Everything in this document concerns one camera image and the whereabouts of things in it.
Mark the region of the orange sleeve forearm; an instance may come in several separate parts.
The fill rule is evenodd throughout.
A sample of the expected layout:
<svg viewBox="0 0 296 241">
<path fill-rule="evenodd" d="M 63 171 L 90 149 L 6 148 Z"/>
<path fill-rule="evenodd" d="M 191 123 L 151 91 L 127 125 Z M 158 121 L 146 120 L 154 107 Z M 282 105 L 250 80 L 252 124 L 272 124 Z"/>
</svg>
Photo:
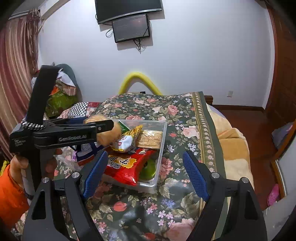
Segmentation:
<svg viewBox="0 0 296 241">
<path fill-rule="evenodd" d="M 1 222 L 5 228 L 11 229 L 29 209 L 27 197 L 23 189 L 13 180 L 9 164 L 1 175 Z"/>
</svg>

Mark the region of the left hand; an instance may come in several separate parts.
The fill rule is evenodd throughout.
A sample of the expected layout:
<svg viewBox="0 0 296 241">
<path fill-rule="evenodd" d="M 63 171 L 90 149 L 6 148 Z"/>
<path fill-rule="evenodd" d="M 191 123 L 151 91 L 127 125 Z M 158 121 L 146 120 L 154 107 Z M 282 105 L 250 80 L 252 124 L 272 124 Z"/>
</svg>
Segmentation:
<svg viewBox="0 0 296 241">
<path fill-rule="evenodd" d="M 23 186 L 23 178 L 21 171 L 27 169 L 29 165 L 28 159 L 16 154 L 13 156 L 10 162 L 10 175 L 13 180 L 22 188 Z M 57 168 L 57 160 L 55 157 L 49 159 L 46 163 L 45 173 L 43 177 L 49 177 L 50 179 L 54 178 L 55 169 Z"/>
</svg>

